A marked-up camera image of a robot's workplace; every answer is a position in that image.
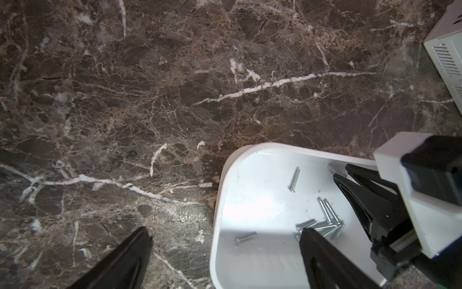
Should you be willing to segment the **white plastic storage tray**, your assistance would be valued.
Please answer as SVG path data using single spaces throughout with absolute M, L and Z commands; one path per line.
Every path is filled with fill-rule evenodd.
M 324 215 L 328 200 L 345 228 L 335 248 L 379 286 L 386 282 L 370 258 L 371 242 L 333 174 L 347 164 L 376 169 L 372 160 L 280 143 L 242 147 L 226 161 L 214 216 L 209 270 L 218 289 L 306 289 L 308 277 L 296 225 Z M 300 168 L 295 192 L 288 189 Z M 236 245 L 251 232 L 258 238 Z

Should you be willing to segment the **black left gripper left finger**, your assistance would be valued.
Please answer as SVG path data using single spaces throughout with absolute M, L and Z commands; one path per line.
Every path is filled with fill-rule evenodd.
M 110 254 L 75 281 L 71 289 L 140 289 L 153 246 L 146 227 L 135 230 Z

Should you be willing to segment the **silver screw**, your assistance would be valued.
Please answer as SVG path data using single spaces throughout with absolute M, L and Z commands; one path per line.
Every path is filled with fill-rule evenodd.
M 300 175 L 300 168 L 296 167 L 294 175 L 293 175 L 292 180 L 291 180 L 291 183 L 290 183 L 290 185 L 288 187 L 288 189 L 289 189 L 289 191 L 291 193 L 295 192 L 295 188 L 296 188 L 296 185 L 297 185 L 299 175 Z

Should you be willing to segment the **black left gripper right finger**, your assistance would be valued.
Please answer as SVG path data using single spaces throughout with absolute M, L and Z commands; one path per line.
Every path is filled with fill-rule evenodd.
M 299 241 L 312 289 L 377 289 L 379 286 L 312 228 Z

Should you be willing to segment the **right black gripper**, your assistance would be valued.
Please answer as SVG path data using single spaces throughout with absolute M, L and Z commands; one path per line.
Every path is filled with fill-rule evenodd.
M 333 176 L 373 246 L 388 280 L 414 265 L 440 289 L 462 286 L 462 139 L 400 132 L 374 151 L 379 171 L 353 164 Z M 412 228 L 401 225 L 404 214 Z

